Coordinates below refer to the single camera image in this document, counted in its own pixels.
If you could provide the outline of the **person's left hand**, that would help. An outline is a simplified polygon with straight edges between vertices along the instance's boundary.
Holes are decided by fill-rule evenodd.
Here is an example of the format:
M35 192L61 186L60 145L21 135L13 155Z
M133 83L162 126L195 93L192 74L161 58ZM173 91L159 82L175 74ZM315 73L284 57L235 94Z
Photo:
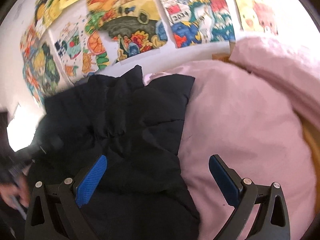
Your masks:
M17 183L18 186L15 184L1 184L1 198L9 207L16 210L17 205L12 200L12 197L18 197L23 207L28 207L30 203L30 192L26 176L21 174L18 177Z

